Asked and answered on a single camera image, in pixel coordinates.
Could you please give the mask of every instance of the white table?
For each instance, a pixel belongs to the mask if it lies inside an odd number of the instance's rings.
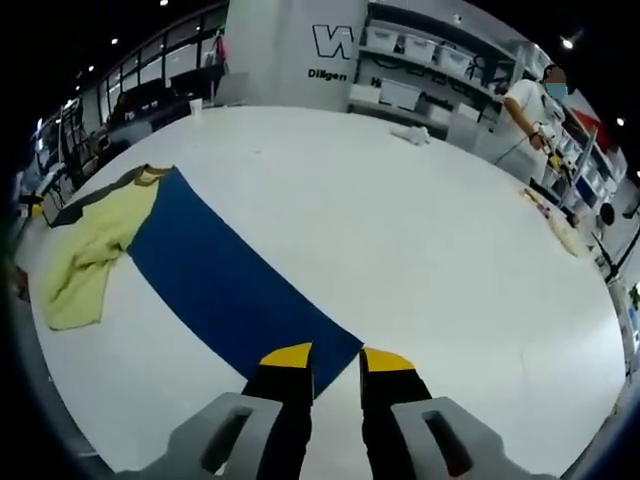
[[[410,359],[533,472],[562,474],[624,380],[620,330],[589,259],[568,254],[504,172],[389,124],[294,108],[206,110],[117,157],[77,196],[149,162],[175,164],[277,271],[366,344]],[[67,332],[33,312],[69,412],[114,470],[145,466],[170,431],[245,380],[168,309],[128,257],[102,323]],[[302,478],[366,479],[359,372],[318,399]]]

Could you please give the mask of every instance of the yellow cloth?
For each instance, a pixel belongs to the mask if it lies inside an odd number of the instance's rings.
[[[99,322],[113,262],[151,213],[157,176],[143,172],[129,185],[87,205],[54,251],[43,291],[50,328],[66,330]]]

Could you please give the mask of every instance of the blue cloth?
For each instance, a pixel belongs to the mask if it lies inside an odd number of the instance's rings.
[[[245,378],[272,351],[312,342],[317,397],[362,347],[253,251],[177,169],[160,180],[128,252],[169,308]]]

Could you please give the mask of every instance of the face mask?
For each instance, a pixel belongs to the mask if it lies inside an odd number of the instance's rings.
[[[567,95],[569,95],[569,89],[566,83],[546,83],[547,92],[557,101],[562,102]]]

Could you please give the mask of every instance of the black ceiling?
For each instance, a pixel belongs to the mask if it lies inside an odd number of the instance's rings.
[[[15,32],[5,47],[3,75],[10,80],[8,104],[26,140],[41,116],[50,115],[74,96],[75,86],[94,83],[114,62],[180,17],[215,3],[212,0],[93,0],[91,2],[13,2],[12,17],[4,15],[5,32]],[[538,43],[570,76],[622,145],[634,171],[640,169],[638,94],[632,89],[640,45],[635,38],[632,3],[539,0],[471,0]],[[563,50],[560,36],[582,31],[572,51]],[[110,40],[119,39],[113,47]],[[95,65],[92,73],[89,65]],[[616,126],[617,117],[627,121]]]

